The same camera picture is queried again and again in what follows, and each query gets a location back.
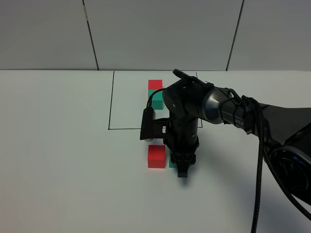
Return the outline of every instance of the red block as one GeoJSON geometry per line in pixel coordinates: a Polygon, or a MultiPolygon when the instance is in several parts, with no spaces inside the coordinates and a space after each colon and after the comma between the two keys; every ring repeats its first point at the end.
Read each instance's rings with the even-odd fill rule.
{"type": "Polygon", "coordinates": [[[162,80],[148,80],[148,90],[158,90],[162,88],[162,80]]]}
{"type": "Polygon", "coordinates": [[[149,168],[165,168],[165,146],[164,145],[149,145],[148,167],[149,168]]]}

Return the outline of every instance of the cube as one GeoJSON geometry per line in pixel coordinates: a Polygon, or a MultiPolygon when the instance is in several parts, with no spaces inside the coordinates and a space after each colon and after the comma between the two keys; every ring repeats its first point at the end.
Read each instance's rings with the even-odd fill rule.
{"type": "Polygon", "coordinates": [[[173,152],[170,150],[170,157],[169,157],[169,167],[172,167],[172,168],[177,168],[177,165],[176,164],[173,164],[171,162],[171,157],[173,156],[173,152]]]}
{"type": "Polygon", "coordinates": [[[162,88],[162,80],[148,80],[148,90],[158,90],[162,88]]]}
{"type": "Polygon", "coordinates": [[[149,168],[165,168],[165,146],[164,145],[149,145],[148,167],[149,168]]]}
{"type": "MultiPolygon", "coordinates": [[[[152,93],[154,93],[156,90],[148,90],[148,98],[151,96],[152,93]]],[[[152,105],[155,110],[163,110],[163,97],[162,97],[162,91],[156,93],[152,97],[152,105]]]]}

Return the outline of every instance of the white table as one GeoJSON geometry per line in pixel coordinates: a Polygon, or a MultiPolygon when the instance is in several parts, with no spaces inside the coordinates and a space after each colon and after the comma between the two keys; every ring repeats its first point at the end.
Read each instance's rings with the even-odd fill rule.
{"type": "MultiPolygon", "coordinates": [[[[197,75],[264,103],[311,107],[310,72],[197,75]]],[[[168,165],[148,169],[139,130],[108,130],[112,80],[113,71],[0,71],[0,232],[250,232],[258,139],[203,122],[187,182],[168,165]]],[[[257,232],[310,227],[264,164],[257,232]]]]}

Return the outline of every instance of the black cable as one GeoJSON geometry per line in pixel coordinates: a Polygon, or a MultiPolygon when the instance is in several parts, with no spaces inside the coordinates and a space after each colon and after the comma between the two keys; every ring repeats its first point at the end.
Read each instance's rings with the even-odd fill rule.
{"type": "Polygon", "coordinates": [[[258,150],[258,163],[257,163],[257,175],[256,175],[256,193],[255,193],[255,206],[253,214],[253,222],[251,233],[256,232],[259,207],[260,207],[260,193],[261,193],[261,174],[262,174],[262,161],[264,156],[264,125],[263,125],[263,112],[260,104],[253,98],[248,98],[254,105],[257,114],[255,114],[256,127],[259,138],[259,150],[258,150]]]}
{"type": "Polygon", "coordinates": [[[148,99],[148,101],[147,101],[147,107],[151,106],[151,104],[152,104],[152,97],[153,97],[156,93],[158,93],[158,92],[160,92],[160,91],[163,91],[164,89],[165,89],[165,88],[158,89],[158,90],[156,90],[154,93],[152,93],[152,94],[149,96],[149,99],[148,99]]]}

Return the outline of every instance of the green cube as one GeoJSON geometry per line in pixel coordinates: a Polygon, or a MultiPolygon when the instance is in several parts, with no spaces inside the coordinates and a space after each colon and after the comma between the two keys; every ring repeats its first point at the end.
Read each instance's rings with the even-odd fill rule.
{"type": "Polygon", "coordinates": [[[177,168],[177,165],[176,165],[176,164],[173,164],[173,163],[171,162],[171,156],[172,156],[172,151],[170,150],[169,167],[177,168]]]}
{"type": "MultiPolygon", "coordinates": [[[[154,93],[156,90],[148,90],[148,98],[151,96],[152,93],[154,93]]],[[[162,91],[156,93],[152,97],[152,105],[155,110],[163,110],[163,97],[162,97],[162,91]]]]}

